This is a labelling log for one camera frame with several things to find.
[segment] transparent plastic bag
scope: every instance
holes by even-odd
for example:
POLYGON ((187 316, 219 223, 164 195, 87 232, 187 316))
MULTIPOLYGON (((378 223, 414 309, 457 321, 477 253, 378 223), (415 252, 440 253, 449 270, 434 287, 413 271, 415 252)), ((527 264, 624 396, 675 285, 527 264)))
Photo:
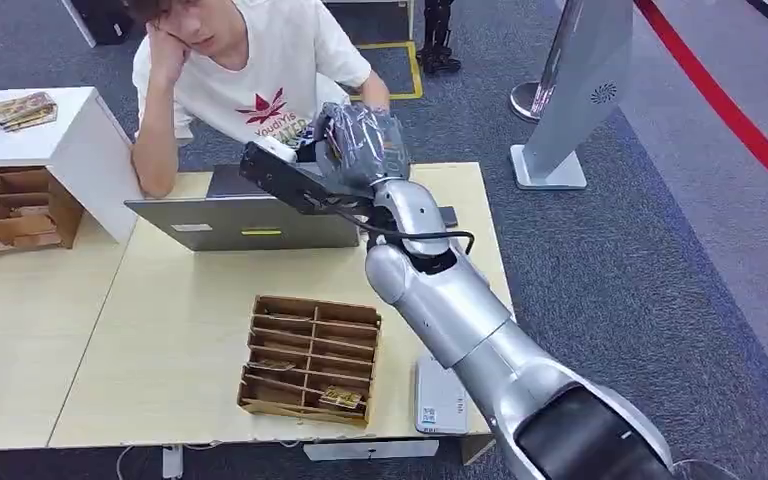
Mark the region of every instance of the transparent plastic bag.
POLYGON ((410 177, 402 124, 389 112, 363 104, 326 103, 316 122, 316 158, 323 175, 356 188, 410 177))

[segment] red line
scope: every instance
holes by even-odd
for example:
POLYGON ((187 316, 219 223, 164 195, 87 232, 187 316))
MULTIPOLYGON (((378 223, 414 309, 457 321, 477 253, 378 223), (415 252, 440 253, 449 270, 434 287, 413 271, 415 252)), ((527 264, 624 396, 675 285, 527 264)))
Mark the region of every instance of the red line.
POLYGON ((768 138, 729 98, 728 94, 714 80, 714 77, 705 70, 702 62, 693 55, 690 47, 679 37, 655 3, 652 0, 634 0, 634 3, 637 4, 637 8, 649 21, 652 29, 658 34, 661 42, 670 51, 690 81, 696 85, 699 93, 705 97, 717 115, 768 170, 768 138))

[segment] wooden shelf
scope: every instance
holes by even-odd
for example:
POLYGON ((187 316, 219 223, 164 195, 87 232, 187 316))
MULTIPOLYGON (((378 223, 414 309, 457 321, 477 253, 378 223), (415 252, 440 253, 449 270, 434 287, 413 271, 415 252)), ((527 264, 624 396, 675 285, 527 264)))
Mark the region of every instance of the wooden shelf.
POLYGON ((0 167, 0 251, 71 248, 82 214, 45 167, 0 167))
POLYGON ((380 325, 377 312, 368 307, 258 297, 238 404, 253 413, 366 425, 380 325), (292 368, 256 365, 267 360, 292 368), (357 408, 320 402, 330 386, 360 394, 357 408))

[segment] white power strip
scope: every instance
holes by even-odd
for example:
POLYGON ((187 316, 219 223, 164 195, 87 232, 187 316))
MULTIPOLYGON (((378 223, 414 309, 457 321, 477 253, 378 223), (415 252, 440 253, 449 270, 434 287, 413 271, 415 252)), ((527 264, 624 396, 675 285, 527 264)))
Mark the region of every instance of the white power strip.
POLYGON ((416 430, 422 433, 467 433, 466 389, 452 370, 430 354, 416 362, 416 430))

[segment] red logo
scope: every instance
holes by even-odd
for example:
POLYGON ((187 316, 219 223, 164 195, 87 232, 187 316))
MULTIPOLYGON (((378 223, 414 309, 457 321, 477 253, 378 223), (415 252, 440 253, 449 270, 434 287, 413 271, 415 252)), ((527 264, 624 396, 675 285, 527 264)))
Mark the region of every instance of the red logo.
POLYGON ((237 110, 238 112, 249 115, 249 121, 246 124, 260 122, 261 125, 266 123, 272 117, 281 115, 281 109, 287 102, 284 100, 284 89, 281 88, 275 93, 275 97, 272 102, 267 102, 260 95, 254 96, 254 110, 237 110))

